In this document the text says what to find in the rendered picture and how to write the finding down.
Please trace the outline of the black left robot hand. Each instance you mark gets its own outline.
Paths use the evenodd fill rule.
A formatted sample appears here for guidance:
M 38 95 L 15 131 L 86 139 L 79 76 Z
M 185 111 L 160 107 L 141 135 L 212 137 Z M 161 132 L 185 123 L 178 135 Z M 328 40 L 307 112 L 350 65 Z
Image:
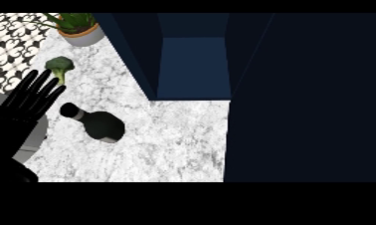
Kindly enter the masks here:
M 60 79 L 48 82 L 51 74 L 51 70 L 33 70 L 0 104 L 0 125 L 8 129 L 36 122 L 64 93 L 67 87 L 58 86 Z

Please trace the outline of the dark green wine bottle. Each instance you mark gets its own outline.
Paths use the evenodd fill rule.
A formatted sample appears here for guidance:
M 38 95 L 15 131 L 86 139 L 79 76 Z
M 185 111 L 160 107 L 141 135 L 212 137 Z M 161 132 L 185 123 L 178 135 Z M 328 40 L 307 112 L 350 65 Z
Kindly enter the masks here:
M 86 112 L 73 103 L 61 106 L 61 115 L 77 120 L 88 135 L 107 143 L 117 143 L 126 134 L 126 123 L 110 112 Z

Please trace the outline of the dark blue open cabinet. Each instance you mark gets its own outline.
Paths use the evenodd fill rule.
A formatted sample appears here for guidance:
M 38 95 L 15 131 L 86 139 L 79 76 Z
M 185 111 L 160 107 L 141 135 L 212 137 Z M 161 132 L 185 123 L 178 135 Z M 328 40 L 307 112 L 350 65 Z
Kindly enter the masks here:
M 232 98 L 271 13 L 98 13 L 95 17 L 153 101 Z

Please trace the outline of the dark blue cabinet door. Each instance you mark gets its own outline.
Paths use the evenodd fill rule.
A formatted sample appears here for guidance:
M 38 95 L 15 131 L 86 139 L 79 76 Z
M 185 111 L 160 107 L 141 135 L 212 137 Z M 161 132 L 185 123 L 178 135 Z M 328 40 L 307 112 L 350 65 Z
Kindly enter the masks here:
M 229 104 L 228 182 L 376 182 L 376 13 L 275 15 Z

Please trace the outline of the green broccoli floret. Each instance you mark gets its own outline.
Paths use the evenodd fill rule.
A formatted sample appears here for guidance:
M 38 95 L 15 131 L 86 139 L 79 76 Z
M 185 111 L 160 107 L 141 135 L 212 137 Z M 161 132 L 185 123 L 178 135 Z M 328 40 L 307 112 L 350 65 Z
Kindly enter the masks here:
M 70 58 L 61 56 L 46 62 L 45 68 L 52 71 L 60 79 L 60 84 L 66 84 L 66 74 L 76 69 L 74 62 Z

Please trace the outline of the potted green plant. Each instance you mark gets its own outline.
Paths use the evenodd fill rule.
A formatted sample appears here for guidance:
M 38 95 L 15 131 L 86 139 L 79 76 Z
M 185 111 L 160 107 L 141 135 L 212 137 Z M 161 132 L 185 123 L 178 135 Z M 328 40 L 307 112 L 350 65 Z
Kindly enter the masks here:
M 61 13 L 54 16 L 45 13 L 48 20 L 52 22 L 51 28 L 55 28 L 76 47 L 89 47 L 104 38 L 105 32 L 92 13 Z

